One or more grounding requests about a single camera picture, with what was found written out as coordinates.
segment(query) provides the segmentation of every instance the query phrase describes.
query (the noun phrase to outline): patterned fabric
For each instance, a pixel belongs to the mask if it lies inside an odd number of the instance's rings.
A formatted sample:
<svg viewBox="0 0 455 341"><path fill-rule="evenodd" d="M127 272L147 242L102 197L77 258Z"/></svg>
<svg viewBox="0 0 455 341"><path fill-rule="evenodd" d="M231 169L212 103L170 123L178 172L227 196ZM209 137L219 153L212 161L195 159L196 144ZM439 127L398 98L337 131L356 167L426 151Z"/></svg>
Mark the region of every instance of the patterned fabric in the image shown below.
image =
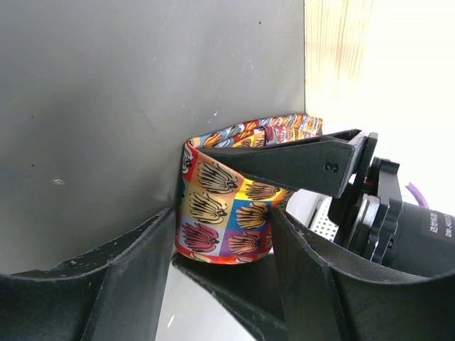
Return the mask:
<svg viewBox="0 0 455 341"><path fill-rule="evenodd" d="M176 248L217 264L242 264L272 248L270 210L291 192L249 180L198 148L262 147L315 137L322 120L292 114L249 121L195 137L183 148Z"/></svg>

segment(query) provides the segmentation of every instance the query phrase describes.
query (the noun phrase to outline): colorful cloth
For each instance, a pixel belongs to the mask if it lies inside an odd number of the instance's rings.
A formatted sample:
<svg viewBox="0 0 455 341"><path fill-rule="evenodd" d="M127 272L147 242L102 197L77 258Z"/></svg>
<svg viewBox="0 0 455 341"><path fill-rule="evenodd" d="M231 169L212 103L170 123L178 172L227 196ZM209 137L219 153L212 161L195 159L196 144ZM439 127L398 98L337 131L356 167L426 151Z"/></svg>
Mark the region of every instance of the colorful cloth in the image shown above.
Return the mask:
<svg viewBox="0 0 455 341"><path fill-rule="evenodd" d="M176 248L198 261L242 264L272 248L269 212L291 192L249 180L198 148L263 147L315 137L322 120L292 114L237 124L185 143Z"/></svg>

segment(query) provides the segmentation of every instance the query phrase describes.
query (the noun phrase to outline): perforated white panel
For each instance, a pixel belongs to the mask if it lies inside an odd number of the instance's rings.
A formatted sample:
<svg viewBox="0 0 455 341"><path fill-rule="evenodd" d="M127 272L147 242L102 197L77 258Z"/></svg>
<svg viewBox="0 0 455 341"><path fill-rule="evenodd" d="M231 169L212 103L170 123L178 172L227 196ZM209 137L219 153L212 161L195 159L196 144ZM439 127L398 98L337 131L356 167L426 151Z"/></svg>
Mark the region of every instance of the perforated white panel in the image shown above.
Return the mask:
<svg viewBox="0 0 455 341"><path fill-rule="evenodd" d="M332 198L327 197L319 203L316 214L311 221L310 230L333 242L333 238L338 231L338 225L332 223L327 216L331 201Z"/></svg>

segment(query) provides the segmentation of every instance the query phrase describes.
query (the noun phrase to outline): cloth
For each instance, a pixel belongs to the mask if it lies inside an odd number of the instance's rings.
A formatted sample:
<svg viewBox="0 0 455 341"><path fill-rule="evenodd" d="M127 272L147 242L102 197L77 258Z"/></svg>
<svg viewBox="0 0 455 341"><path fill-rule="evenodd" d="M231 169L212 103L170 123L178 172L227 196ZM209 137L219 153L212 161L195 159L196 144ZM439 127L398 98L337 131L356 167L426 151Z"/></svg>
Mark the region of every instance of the cloth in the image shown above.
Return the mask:
<svg viewBox="0 0 455 341"><path fill-rule="evenodd" d="M272 248L269 212L292 194L249 180L198 148L263 147L307 139L317 135L322 123L316 117L292 114L249 121L189 139L182 157L178 252L216 264L260 259Z"/></svg>

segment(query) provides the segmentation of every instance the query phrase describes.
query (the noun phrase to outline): black cylinder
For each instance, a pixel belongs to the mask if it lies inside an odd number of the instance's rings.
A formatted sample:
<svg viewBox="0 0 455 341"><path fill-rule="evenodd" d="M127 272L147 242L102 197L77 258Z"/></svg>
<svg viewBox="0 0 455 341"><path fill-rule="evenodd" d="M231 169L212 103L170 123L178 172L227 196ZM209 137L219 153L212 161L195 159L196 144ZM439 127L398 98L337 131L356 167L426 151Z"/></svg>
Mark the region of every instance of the black cylinder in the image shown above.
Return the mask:
<svg viewBox="0 0 455 341"><path fill-rule="evenodd" d="M455 268L455 217L403 203L383 265L431 277Z"/></svg>

